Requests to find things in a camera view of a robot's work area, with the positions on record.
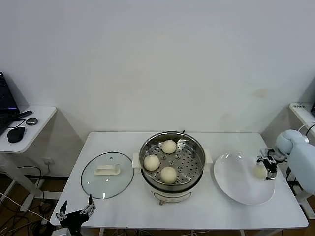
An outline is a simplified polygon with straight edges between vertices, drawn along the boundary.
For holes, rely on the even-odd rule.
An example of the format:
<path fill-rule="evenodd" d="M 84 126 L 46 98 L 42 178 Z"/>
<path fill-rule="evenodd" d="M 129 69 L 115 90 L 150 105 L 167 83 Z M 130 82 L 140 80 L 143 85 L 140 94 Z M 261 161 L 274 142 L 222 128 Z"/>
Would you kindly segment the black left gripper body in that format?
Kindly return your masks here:
<path fill-rule="evenodd" d="M 60 224 L 63 228 L 68 228 L 71 234 L 80 234 L 81 226 L 89 220 L 89 216 L 81 214 L 81 211 L 75 211 L 66 214 L 66 219 L 61 220 Z"/>

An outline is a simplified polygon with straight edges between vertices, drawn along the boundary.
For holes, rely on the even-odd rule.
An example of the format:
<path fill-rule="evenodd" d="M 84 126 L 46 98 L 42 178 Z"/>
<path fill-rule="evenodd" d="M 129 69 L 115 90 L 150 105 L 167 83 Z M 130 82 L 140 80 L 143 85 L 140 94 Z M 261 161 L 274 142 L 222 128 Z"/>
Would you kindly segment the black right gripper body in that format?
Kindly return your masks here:
<path fill-rule="evenodd" d="M 263 165 L 267 170 L 276 170 L 277 169 L 277 162 L 274 159 L 275 151 L 273 148 L 265 148 L 262 149 L 262 158 L 263 158 Z"/>

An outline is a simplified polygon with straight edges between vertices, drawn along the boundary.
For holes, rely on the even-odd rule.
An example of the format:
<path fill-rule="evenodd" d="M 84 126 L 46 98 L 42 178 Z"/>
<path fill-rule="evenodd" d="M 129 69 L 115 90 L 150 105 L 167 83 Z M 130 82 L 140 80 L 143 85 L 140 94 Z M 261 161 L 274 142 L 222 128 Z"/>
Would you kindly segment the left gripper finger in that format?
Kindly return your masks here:
<path fill-rule="evenodd" d="M 67 207 L 67 200 L 64 202 L 64 204 L 60 207 L 59 212 L 56 213 L 56 218 L 58 220 L 64 220 L 66 219 L 66 207 Z"/>
<path fill-rule="evenodd" d="M 92 195 L 89 195 L 88 204 L 81 210 L 81 214 L 92 216 L 96 209 Z"/>

